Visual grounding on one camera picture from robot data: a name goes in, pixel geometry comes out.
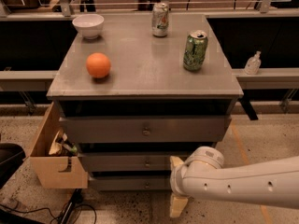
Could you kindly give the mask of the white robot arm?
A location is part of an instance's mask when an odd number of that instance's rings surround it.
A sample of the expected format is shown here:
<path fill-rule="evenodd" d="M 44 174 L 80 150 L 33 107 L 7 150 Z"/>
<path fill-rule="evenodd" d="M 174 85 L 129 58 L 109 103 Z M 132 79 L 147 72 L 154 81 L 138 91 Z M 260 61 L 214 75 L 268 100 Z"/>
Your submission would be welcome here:
<path fill-rule="evenodd" d="M 223 155 L 199 147 L 186 160 L 170 158 L 170 216 L 190 198 L 299 208 L 299 157 L 225 168 Z"/>

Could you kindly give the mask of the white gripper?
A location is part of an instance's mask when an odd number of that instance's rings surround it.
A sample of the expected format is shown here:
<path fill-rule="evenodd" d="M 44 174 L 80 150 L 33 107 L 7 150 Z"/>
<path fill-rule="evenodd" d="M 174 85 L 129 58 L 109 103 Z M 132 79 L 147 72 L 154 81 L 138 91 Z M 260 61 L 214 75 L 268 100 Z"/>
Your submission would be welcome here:
<path fill-rule="evenodd" d="M 171 175 L 170 186 L 173 193 L 170 196 L 170 214 L 171 218 L 180 217 L 184 208 L 188 203 L 188 199 L 185 198 L 187 194 L 182 187 L 181 169 L 184 161 L 177 156 L 170 157 Z"/>

